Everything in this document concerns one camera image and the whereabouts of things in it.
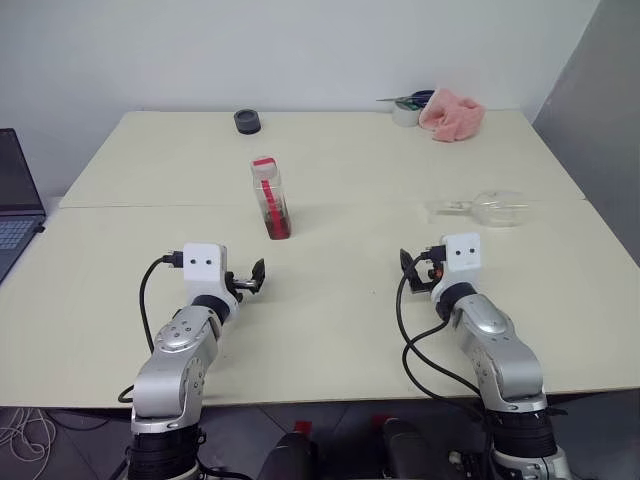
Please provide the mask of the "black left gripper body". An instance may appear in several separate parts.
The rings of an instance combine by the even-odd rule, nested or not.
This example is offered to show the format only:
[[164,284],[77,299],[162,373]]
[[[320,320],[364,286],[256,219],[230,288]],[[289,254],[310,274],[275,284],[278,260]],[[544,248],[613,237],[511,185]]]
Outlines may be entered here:
[[243,300],[243,291],[254,293],[254,280],[252,278],[238,279],[233,272],[227,271],[224,276],[224,282],[227,291],[233,295],[237,301]]

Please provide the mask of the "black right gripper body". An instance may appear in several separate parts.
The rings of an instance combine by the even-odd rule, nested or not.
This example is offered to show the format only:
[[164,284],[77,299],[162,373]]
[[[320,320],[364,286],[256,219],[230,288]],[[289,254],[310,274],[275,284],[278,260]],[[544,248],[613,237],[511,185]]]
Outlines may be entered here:
[[432,246],[421,252],[418,259],[427,264],[427,280],[434,288],[444,274],[444,261],[446,260],[446,247],[443,245]]

